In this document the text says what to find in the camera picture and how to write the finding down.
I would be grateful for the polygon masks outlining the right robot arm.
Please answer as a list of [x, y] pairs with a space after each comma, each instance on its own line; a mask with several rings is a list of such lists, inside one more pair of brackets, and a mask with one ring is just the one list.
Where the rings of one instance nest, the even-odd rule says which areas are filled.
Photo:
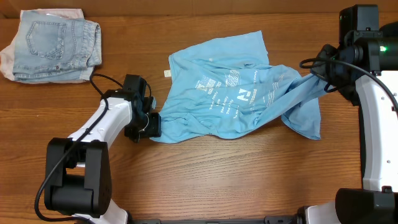
[[300, 209], [297, 223], [397, 223], [397, 24], [342, 19], [339, 43], [310, 68], [359, 106], [362, 187]]

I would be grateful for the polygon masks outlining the light blue printed t-shirt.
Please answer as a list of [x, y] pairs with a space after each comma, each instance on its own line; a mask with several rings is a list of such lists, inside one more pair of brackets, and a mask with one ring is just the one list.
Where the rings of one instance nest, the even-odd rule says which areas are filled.
[[160, 111], [157, 142], [206, 135], [236, 139], [276, 118], [306, 138], [320, 138], [318, 99], [326, 83], [271, 65], [261, 31], [180, 50], [169, 56], [169, 66], [172, 86]]

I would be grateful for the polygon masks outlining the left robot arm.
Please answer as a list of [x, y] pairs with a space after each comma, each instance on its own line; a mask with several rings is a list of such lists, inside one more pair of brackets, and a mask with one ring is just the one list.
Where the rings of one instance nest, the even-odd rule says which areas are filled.
[[47, 146], [45, 180], [38, 192], [60, 222], [132, 223], [112, 200], [109, 148], [123, 131], [134, 142], [159, 137], [155, 98], [143, 91], [108, 90], [99, 108], [78, 131]]

